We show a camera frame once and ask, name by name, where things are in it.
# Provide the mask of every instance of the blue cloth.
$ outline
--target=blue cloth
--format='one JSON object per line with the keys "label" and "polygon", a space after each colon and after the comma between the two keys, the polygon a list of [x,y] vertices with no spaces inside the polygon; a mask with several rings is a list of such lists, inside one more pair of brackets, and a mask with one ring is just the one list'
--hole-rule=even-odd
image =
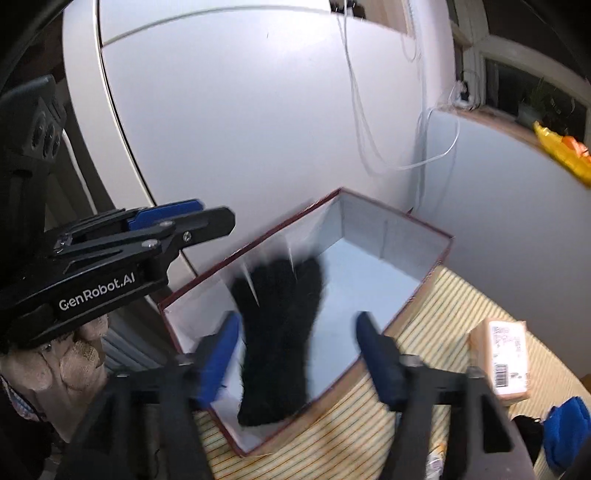
{"label": "blue cloth", "polygon": [[552,407],[544,422],[544,452],[549,467],[555,473],[564,472],[589,433],[591,418],[581,397],[572,397],[560,407]]}

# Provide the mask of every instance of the striped tablecloth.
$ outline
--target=striped tablecloth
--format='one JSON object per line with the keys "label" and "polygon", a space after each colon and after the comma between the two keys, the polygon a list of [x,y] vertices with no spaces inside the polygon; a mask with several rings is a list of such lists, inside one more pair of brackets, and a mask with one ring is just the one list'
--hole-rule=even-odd
{"label": "striped tablecloth", "polygon": [[[433,292],[397,341],[405,353],[420,355],[432,367],[465,371],[469,362],[467,334],[487,317],[510,315],[451,271],[441,268]],[[544,418],[550,407],[579,395],[591,407],[591,395],[573,373],[537,338],[528,334],[532,395],[513,405],[519,414]],[[378,402],[366,376],[318,422],[279,452],[258,458],[236,456],[207,413],[196,417],[207,457],[217,479],[374,479],[392,440],[394,414]],[[433,446],[446,442],[449,408],[436,407]],[[540,453],[535,472],[553,479]]]}

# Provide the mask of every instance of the small package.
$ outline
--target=small package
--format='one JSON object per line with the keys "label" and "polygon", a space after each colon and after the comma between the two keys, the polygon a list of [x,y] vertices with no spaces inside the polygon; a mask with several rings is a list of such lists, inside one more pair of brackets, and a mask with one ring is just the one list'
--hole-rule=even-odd
{"label": "small package", "polygon": [[525,322],[485,319],[469,336],[472,365],[488,377],[505,406],[530,397]]}

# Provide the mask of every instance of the black glove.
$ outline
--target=black glove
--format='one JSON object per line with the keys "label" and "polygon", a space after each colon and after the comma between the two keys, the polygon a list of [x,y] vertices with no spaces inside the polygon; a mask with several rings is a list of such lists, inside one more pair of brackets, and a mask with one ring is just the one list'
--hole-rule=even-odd
{"label": "black glove", "polygon": [[256,267],[250,277],[256,299],[244,277],[230,289],[246,345],[238,412],[243,426],[284,420],[306,404],[308,342],[322,294],[322,269],[315,258],[293,268],[279,258]]}

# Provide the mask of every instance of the barcode label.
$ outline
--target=barcode label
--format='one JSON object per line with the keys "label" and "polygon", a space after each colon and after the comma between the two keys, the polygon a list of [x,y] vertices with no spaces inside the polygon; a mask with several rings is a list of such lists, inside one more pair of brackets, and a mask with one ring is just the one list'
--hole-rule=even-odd
{"label": "barcode label", "polygon": [[509,386],[509,372],[507,365],[495,365],[495,388]]}

